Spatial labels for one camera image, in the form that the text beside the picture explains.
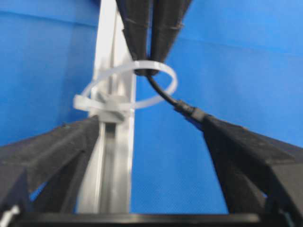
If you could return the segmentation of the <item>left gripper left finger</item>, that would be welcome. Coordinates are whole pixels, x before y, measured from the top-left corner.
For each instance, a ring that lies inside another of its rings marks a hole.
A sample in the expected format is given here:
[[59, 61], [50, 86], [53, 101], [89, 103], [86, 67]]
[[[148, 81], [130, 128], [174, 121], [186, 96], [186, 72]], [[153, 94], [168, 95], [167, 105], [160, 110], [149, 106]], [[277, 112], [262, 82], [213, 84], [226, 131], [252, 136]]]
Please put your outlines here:
[[71, 213], [99, 136], [99, 118], [0, 148], [0, 210]]

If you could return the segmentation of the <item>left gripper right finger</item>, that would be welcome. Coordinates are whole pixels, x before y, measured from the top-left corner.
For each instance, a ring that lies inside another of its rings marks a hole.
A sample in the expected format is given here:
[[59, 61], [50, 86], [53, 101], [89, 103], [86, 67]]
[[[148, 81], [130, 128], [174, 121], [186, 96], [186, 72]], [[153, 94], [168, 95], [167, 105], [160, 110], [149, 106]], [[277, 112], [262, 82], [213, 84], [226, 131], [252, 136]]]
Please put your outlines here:
[[205, 227], [300, 227], [303, 149], [204, 114], [200, 128], [227, 205]]

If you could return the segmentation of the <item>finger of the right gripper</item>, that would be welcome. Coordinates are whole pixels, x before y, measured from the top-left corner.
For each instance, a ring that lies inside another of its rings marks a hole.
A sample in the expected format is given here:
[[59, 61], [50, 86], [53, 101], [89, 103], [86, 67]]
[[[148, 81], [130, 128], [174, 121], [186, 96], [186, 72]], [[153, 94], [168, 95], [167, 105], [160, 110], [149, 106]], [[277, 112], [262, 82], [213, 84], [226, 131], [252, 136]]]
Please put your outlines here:
[[149, 59], [164, 63], [192, 1], [155, 0], [152, 8], [151, 48]]
[[116, 1], [124, 28], [126, 44], [133, 61], [147, 60], [147, 32], [150, 2], [148, 0]]

